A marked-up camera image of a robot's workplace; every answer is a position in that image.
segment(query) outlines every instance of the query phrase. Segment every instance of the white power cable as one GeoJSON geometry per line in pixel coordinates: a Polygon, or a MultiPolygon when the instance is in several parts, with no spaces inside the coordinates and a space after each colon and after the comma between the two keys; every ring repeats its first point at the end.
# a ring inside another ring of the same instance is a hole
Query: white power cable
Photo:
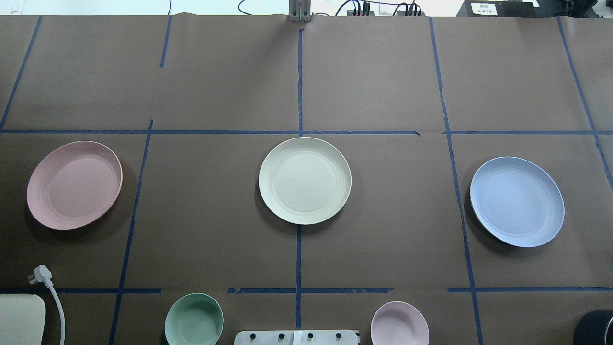
{"type": "Polygon", "coordinates": [[[34,269],[34,274],[30,275],[28,279],[30,280],[30,284],[45,283],[45,286],[49,289],[49,291],[51,291],[59,311],[59,324],[61,327],[59,345],[64,345],[64,338],[66,337],[66,320],[64,319],[64,309],[62,308],[62,303],[59,302],[58,293],[55,291],[53,283],[51,282],[51,271],[49,271],[45,265],[40,265],[34,269]]]}

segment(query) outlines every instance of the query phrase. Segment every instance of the bowl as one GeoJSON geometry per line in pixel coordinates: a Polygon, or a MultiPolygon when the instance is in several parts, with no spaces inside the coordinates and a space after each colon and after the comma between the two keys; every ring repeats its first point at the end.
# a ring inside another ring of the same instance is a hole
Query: bowl
{"type": "Polygon", "coordinates": [[[428,345],[430,332],[414,306],[393,301],[382,305],[370,324],[373,345],[428,345]]]}
{"type": "Polygon", "coordinates": [[[170,307],[164,333],[170,345],[214,345],[224,327],[217,301],[204,293],[190,293],[170,307]]]}

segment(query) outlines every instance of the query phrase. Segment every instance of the green bowl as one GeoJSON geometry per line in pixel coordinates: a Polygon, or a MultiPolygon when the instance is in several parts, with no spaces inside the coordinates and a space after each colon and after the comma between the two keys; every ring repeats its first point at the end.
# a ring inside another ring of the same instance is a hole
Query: green bowl
{"type": "Polygon", "coordinates": [[[214,345],[224,328],[217,301],[204,293],[190,293],[170,307],[164,333],[170,345],[214,345]]]}

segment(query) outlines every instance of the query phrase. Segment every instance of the pink bowl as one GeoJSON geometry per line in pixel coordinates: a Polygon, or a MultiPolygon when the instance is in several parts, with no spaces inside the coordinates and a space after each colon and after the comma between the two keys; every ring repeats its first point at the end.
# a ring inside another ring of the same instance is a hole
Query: pink bowl
{"type": "Polygon", "coordinates": [[[370,324],[373,345],[428,345],[424,316],[412,305],[394,301],[382,305],[370,324]]]}
{"type": "Polygon", "coordinates": [[[49,153],[28,183],[28,207],[46,227],[70,230],[105,214],[119,196],[123,174],[110,148],[93,141],[49,153]]]}

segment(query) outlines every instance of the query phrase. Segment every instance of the white rounded object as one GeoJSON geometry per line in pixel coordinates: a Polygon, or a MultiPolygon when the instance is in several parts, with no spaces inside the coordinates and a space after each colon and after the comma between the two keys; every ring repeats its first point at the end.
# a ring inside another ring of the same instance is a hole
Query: white rounded object
{"type": "Polygon", "coordinates": [[[517,247],[551,241],[564,222],[560,189],[545,170],[523,158],[483,164],[470,184],[470,201],[492,235],[517,247]]]}
{"type": "Polygon", "coordinates": [[[351,191],[351,170],[336,147],[317,138],[294,138],[264,159],[259,188],[266,206],[281,219],[315,224],[335,215],[351,191]]]}
{"type": "Polygon", "coordinates": [[[121,190],[115,153],[93,141],[66,144],[49,153],[28,182],[28,207],[36,220],[57,230],[80,228],[105,214],[121,190]]]}
{"type": "Polygon", "coordinates": [[[428,345],[430,331],[414,306],[393,301],[382,305],[370,324],[373,345],[428,345]]]}

